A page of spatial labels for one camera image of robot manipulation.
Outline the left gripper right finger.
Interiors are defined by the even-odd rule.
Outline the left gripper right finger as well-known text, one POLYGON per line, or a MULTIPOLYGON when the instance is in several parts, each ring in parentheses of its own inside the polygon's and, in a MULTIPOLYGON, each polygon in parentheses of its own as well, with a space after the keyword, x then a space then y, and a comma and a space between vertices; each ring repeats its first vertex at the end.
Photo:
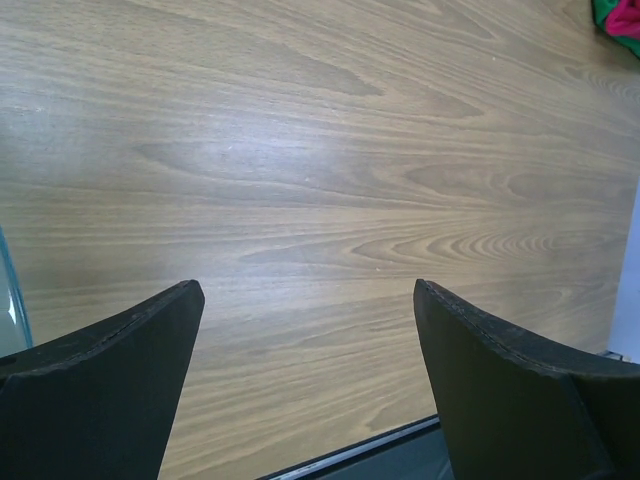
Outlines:
POLYGON ((560 344, 420 280, 414 315, 458 479, 635 479, 639 368, 560 344))

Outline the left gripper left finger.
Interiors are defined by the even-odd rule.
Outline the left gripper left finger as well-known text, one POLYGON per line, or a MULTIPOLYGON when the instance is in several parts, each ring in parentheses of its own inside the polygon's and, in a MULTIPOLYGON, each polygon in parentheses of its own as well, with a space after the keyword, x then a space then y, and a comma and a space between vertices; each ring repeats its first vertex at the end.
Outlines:
POLYGON ((157 478, 204 305, 182 281, 2 357, 2 478, 157 478))

